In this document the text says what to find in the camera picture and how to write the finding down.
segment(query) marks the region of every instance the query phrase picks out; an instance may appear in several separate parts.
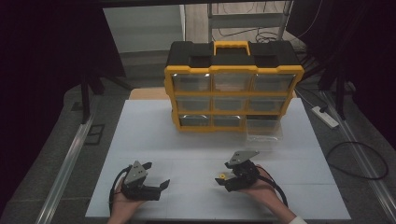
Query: storage organizer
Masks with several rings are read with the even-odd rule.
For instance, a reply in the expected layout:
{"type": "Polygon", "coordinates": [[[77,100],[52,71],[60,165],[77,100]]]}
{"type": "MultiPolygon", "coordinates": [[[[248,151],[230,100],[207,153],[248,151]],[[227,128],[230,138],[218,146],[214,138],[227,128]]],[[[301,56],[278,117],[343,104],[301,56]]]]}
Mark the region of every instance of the storage organizer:
{"type": "Polygon", "coordinates": [[[304,69],[287,41],[174,42],[165,72],[181,131],[276,131],[304,69]]]}

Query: power strip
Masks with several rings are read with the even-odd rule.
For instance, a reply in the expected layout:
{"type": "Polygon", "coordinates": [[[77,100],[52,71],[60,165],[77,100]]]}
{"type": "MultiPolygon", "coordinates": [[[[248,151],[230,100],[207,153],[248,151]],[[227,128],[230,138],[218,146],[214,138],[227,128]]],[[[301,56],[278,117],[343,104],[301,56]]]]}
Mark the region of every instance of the power strip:
{"type": "Polygon", "coordinates": [[[335,121],[335,119],[333,119],[329,114],[327,114],[326,112],[320,112],[320,107],[319,106],[315,106],[312,109],[312,112],[314,112],[314,114],[316,114],[325,124],[327,124],[327,126],[329,126],[331,129],[336,128],[339,123],[337,121],[335,121]]]}

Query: sleeve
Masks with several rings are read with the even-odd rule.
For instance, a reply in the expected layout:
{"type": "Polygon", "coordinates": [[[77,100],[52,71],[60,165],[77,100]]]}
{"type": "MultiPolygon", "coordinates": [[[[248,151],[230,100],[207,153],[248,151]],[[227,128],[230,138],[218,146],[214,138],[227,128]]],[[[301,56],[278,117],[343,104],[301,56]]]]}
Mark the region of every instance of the sleeve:
{"type": "Polygon", "coordinates": [[[295,217],[289,224],[306,224],[306,222],[301,217],[295,217]]]}

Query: yellow handle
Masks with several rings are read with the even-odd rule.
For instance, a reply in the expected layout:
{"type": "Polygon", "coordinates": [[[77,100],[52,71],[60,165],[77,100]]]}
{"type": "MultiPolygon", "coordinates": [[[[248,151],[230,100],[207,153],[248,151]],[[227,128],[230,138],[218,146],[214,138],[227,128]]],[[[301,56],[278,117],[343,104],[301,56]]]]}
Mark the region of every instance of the yellow handle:
{"type": "Polygon", "coordinates": [[[214,42],[214,55],[216,55],[216,49],[246,49],[247,55],[250,55],[250,51],[248,49],[247,41],[215,41],[214,42]]]}

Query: white table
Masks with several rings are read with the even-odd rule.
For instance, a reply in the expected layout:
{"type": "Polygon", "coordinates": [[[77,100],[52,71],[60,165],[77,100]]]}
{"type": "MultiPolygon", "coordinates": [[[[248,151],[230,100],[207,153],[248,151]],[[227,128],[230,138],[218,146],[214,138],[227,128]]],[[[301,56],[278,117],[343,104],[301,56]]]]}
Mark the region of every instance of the white table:
{"type": "MultiPolygon", "coordinates": [[[[263,146],[251,160],[271,174],[298,216],[350,219],[300,99],[292,99],[281,124],[283,141],[263,146]]],[[[244,133],[178,132],[168,100],[126,101],[86,216],[109,216],[116,175],[139,160],[153,162],[145,185],[171,181],[158,202],[141,206],[136,219],[272,220],[265,207],[215,181],[230,171],[224,162],[235,151],[248,149],[244,133]]]]}

